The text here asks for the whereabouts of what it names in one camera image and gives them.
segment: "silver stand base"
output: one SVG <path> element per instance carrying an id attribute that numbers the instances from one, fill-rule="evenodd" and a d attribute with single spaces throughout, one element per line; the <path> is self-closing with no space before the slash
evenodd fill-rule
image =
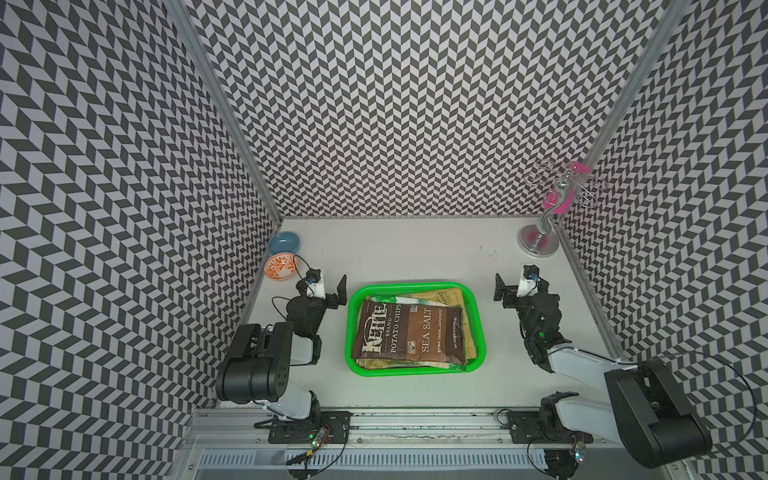
<path id="1" fill-rule="evenodd" d="M 538 231 L 535 225 L 526 225 L 518 233 L 518 245 L 528 255 L 537 258 L 549 257 L 558 251 L 560 240 L 552 230 L 550 233 L 543 234 Z"/>

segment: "black and white pattern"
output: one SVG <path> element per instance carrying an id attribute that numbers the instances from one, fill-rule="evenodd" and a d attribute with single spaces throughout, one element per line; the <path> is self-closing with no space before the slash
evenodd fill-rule
<path id="1" fill-rule="evenodd" d="M 664 3 L 187 1 L 290 216 L 538 212 Z"/>
<path id="2" fill-rule="evenodd" d="M 761 0 L 694 2 L 601 161 L 610 201 L 569 221 L 633 358 L 719 353 L 758 386 L 761 422 L 702 458 L 705 478 L 768 478 L 767 31 Z M 672 364 L 716 442 L 745 431 L 752 400 L 729 369 Z"/>
<path id="3" fill-rule="evenodd" d="M 0 18 L 0 478 L 161 475 L 274 225 L 158 0 Z"/>

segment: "white table surface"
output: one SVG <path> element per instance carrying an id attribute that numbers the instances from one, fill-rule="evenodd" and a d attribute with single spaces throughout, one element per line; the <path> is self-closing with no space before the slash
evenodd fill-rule
<path id="1" fill-rule="evenodd" d="M 550 283 L 550 293 L 560 295 L 563 336 L 582 348 L 607 354 L 562 250 L 534 259 L 518 247 L 518 231 L 534 222 L 533 218 L 285 220 L 281 230 L 299 234 L 297 253 L 322 270 L 330 293 L 336 292 L 343 274 L 349 297 L 372 283 L 463 283 L 477 299 L 488 349 L 474 372 L 359 376 L 344 359 L 347 307 L 342 306 L 327 310 L 323 318 L 318 332 L 323 350 L 317 365 L 291 367 L 290 378 L 314 391 L 323 407 L 538 406 L 541 398 L 556 391 L 599 399 L 591 387 L 533 365 L 523 347 L 517 313 L 493 301 L 495 273 L 513 285 L 523 265 L 535 263 Z M 282 321 L 270 301 L 275 295 L 297 295 L 297 280 L 297 276 L 284 282 L 265 277 L 247 322 Z M 281 309 L 286 303 L 275 302 Z"/>

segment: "kettle brand chips bag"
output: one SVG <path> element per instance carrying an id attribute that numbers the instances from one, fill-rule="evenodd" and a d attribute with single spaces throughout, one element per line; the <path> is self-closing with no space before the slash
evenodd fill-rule
<path id="1" fill-rule="evenodd" d="M 352 357 L 465 365 L 462 309 L 366 300 Z"/>

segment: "green tray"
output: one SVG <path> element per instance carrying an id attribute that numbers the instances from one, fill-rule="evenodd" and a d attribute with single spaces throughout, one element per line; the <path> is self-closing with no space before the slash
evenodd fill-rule
<path id="1" fill-rule="evenodd" d="M 403 295 L 405 293 L 428 292 L 430 290 L 443 290 L 458 287 L 462 289 L 464 295 L 464 306 L 467 310 L 469 320 L 469 329 L 472 331 L 472 340 L 475 342 L 475 348 L 478 351 L 476 359 L 467 362 L 465 372 L 461 370 L 438 369 L 433 366 L 413 366 L 401 369 L 377 369 L 366 370 L 355 362 L 352 358 L 352 347 L 357 333 L 357 319 L 360 314 L 362 302 L 368 295 Z M 392 376 L 392 375 L 428 375 L 434 373 L 466 373 L 477 370 L 485 360 L 485 337 L 482 335 L 482 326 L 480 325 L 480 315 L 478 314 L 478 304 L 472 291 L 456 282 L 436 282 L 436 283 L 388 283 L 382 285 L 368 285 L 357 290 L 352 298 L 349 299 L 349 319 L 346 324 L 346 348 L 344 350 L 346 364 L 356 374 L 362 376 Z"/>

